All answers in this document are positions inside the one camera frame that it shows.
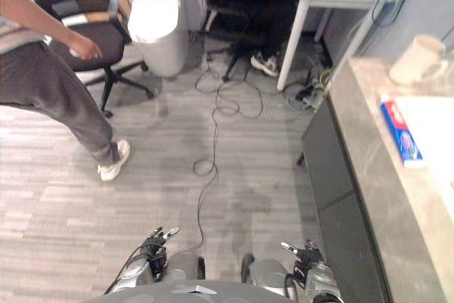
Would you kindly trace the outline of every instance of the beige mug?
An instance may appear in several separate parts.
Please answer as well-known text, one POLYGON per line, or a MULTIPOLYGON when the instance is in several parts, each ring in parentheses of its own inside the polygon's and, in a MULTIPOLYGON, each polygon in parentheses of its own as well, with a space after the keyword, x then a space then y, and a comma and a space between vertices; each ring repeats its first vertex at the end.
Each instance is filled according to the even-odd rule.
POLYGON ((411 85, 432 81, 443 75, 448 61, 442 60, 446 46, 438 38, 417 35, 392 65, 389 76, 398 84, 411 85))

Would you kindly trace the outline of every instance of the white sneaker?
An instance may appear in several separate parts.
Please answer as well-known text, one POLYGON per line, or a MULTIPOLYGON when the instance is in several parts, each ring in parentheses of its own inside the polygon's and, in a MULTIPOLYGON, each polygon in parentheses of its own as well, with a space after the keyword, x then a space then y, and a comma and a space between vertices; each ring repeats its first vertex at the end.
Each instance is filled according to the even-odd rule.
POLYGON ((271 77, 279 76, 277 71, 277 61, 275 56, 269 57, 267 60, 264 60, 262 53, 256 53, 250 58, 250 64, 255 68, 262 70, 265 74, 271 77))
POLYGON ((116 144, 118 146, 118 154, 120 155, 120 160, 117 161, 117 163, 109 166, 98 165, 98 173, 101 175, 102 181, 111 181, 115 179, 116 176, 120 173, 121 166, 123 166, 123 164, 129 158, 131 147, 129 146, 128 141, 120 140, 116 144))

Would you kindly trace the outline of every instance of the black office chair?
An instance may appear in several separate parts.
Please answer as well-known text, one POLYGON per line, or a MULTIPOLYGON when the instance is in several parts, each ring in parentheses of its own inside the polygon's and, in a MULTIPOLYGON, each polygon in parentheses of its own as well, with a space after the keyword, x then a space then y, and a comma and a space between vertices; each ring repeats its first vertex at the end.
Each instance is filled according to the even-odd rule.
POLYGON ((142 71, 147 71, 145 62, 135 62, 131 65, 113 70, 111 66, 123 58, 124 46, 131 42, 131 37, 126 29, 127 16, 118 6, 118 0, 34 0, 37 5, 47 11, 51 16, 58 20, 88 13, 107 13, 107 17, 101 21, 89 21, 87 23, 77 23, 69 27, 92 39, 99 45, 103 57, 92 60, 81 60, 74 57, 68 47, 60 42, 53 40, 50 47, 64 60, 75 72, 92 71, 104 69, 105 75, 97 77, 85 85, 104 82, 104 90, 101 98, 101 110, 106 117, 111 117, 112 113, 106 110, 106 102, 109 98, 112 85, 121 82, 132 87, 142 89, 148 98, 154 97, 153 93, 145 86, 130 81, 122 76, 125 72, 140 67, 142 71))
POLYGON ((264 33, 250 30, 249 18, 246 13, 220 6, 218 0, 206 0, 206 17, 202 26, 202 32, 213 38, 232 42, 230 46, 220 50, 208 51, 207 55, 228 52, 232 54, 226 73, 222 80, 227 82, 228 75, 238 59, 251 53, 254 49, 260 49, 266 43, 264 33), (243 23, 239 31, 232 31, 225 23, 229 18, 235 17, 236 21, 243 23))

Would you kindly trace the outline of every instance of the person's hand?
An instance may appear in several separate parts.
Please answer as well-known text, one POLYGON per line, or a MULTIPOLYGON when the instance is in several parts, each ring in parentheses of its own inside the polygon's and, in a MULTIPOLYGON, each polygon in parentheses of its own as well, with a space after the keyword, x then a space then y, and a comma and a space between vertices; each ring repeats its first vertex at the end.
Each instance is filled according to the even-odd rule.
POLYGON ((70 43, 67 44, 72 55, 81 60, 102 57, 101 48, 91 39, 73 31, 70 43))

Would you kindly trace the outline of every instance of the white trash can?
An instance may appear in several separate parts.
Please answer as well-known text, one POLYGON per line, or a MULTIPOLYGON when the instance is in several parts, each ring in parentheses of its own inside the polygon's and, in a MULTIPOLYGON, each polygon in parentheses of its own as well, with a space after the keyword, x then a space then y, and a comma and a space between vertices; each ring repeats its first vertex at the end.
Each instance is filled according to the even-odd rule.
POLYGON ((128 30, 155 76, 175 76, 184 66, 189 34, 178 23, 178 0, 133 1, 128 30))

